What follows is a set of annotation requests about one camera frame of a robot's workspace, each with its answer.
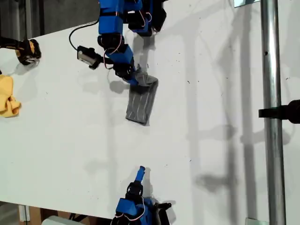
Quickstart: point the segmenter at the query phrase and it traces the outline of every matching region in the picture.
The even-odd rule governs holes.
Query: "gray cloth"
[[[130,86],[126,119],[145,126],[149,123],[149,117],[158,88],[158,79],[149,76],[139,66],[133,76],[139,84]]]

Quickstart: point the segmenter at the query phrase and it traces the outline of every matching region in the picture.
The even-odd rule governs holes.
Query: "metal pole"
[[[26,0],[26,34],[27,39],[32,38],[32,2],[31,0]]]
[[[261,0],[264,108],[281,105],[277,0]],[[285,225],[282,121],[265,119],[270,225]]]

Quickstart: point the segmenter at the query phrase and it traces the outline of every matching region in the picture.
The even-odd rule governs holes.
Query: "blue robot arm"
[[[131,85],[138,85],[133,52],[125,44],[123,25],[143,37],[152,35],[152,30],[160,31],[166,18],[163,9],[165,0],[98,0],[100,5],[98,43],[105,50],[104,56],[95,50],[79,46],[78,59],[95,69],[101,62],[113,64],[117,76]]]
[[[119,200],[111,225],[170,225],[166,210],[170,203],[154,204],[143,197],[142,180],[145,167],[140,166],[135,181],[127,188],[125,198]]]

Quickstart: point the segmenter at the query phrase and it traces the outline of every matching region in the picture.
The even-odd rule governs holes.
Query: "yellow cloth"
[[[12,117],[19,114],[21,103],[12,96],[13,87],[12,77],[0,75],[0,116]]]

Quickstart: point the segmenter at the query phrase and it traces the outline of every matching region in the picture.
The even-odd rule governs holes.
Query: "white tabletop surface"
[[[279,1],[283,104],[300,97],[299,7]],[[148,46],[124,30],[136,63],[159,79],[148,127],[125,119],[127,84],[77,60],[72,29],[37,38],[35,68],[0,51],[22,102],[18,117],[0,118],[0,201],[112,218],[143,165],[144,196],[171,201],[173,224],[269,220],[260,4],[170,0],[165,9]],[[97,37],[93,26],[72,39],[103,54]],[[283,126],[287,221],[297,224],[300,127]]]

